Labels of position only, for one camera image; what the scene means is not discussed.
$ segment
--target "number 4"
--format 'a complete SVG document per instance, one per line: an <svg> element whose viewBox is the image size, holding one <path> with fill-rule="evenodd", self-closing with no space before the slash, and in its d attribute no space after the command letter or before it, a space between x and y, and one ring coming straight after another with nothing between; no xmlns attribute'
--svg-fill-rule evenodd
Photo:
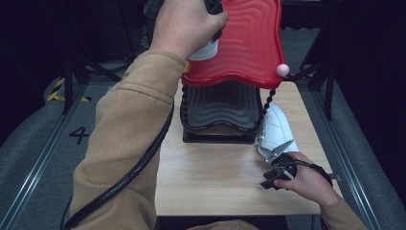
<svg viewBox="0 0 406 230"><path fill-rule="evenodd" d="M81 143L81 138L85 137L85 136L89 136L89 134L84 133L86 131L86 128L84 126L78 128L77 130L73 131L72 133L69 134L69 136L72 137L78 137L78 143L77 145L80 145Z"/></svg>

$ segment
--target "white sneaker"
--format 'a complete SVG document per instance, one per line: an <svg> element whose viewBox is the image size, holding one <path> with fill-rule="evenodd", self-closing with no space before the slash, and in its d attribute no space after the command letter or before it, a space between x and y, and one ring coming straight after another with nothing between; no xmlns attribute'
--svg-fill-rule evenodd
<svg viewBox="0 0 406 230"><path fill-rule="evenodd" d="M259 153L266 159L269 151L293 138L289 123L284 113L274 103L269 104L263 116L262 125L257 135L256 144ZM299 151L293 142L286 151Z"/></svg>

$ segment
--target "metal rail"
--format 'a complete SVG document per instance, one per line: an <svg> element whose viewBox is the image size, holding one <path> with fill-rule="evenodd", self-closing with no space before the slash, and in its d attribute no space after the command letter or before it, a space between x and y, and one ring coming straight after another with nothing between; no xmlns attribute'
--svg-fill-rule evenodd
<svg viewBox="0 0 406 230"><path fill-rule="evenodd" d="M365 193L364 187L362 186L358 176L356 175L355 169L352 166L347 152L340 141L340 138L333 126L332 122L326 118L324 111L324 101L322 96L317 92L311 92L313 101L316 103L320 115L324 118L324 123L331 136L331 140L334 147L337 150L338 161L343 169L344 177L347 179L350 185L351 192L355 198L358 208L361 212L361 216L364 220L365 225L371 230L382 229L376 214L374 213L372 206L368 200L367 194Z"/></svg>
<svg viewBox="0 0 406 230"><path fill-rule="evenodd" d="M47 144L45 145L41 154L38 156L38 159L36 160L30 173L27 175L20 191L18 192L11 207L9 208L9 211L2 219L0 223L0 230L10 230L18 221L18 218L20 217L24 207L26 206L27 202L34 192L39 179L44 173L50 159L54 155L61 133L65 129L70 117L74 113L75 108L78 106L80 99L83 97L84 92L86 91L86 88L87 85L84 84L80 84L78 86L71 109L69 109L69 111L65 115L61 115L61 117L59 118L54 131L48 139Z"/></svg>

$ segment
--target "person's left hand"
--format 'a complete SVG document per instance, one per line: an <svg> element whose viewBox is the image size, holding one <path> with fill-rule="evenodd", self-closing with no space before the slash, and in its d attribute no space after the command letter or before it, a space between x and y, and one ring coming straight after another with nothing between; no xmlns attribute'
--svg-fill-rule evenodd
<svg viewBox="0 0 406 230"><path fill-rule="evenodd" d="M156 19L150 49L188 59L225 26L227 19L226 12L210 15L203 0L166 0Z"/></svg>

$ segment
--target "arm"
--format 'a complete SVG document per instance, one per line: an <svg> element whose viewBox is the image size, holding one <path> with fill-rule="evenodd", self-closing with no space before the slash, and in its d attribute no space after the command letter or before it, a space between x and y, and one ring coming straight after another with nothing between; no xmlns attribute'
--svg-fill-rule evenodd
<svg viewBox="0 0 406 230"><path fill-rule="evenodd" d="M313 163L301 152L289 152L289 155L293 159ZM321 208L322 218L329 230L367 229L346 201L334 191L318 172L306 166L297 167L298 172L295 179L276 180L274 184L318 203Z"/></svg>
<svg viewBox="0 0 406 230"><path fill-rule="evenodd" d="M137 57L100 99L84 160L74 174L71 216L140 160L168 117L187 59L221 29L227 14L207 14L203 0L167 0L150 51ZM147 167L78 229L152 229L159 150Z"/></svg>

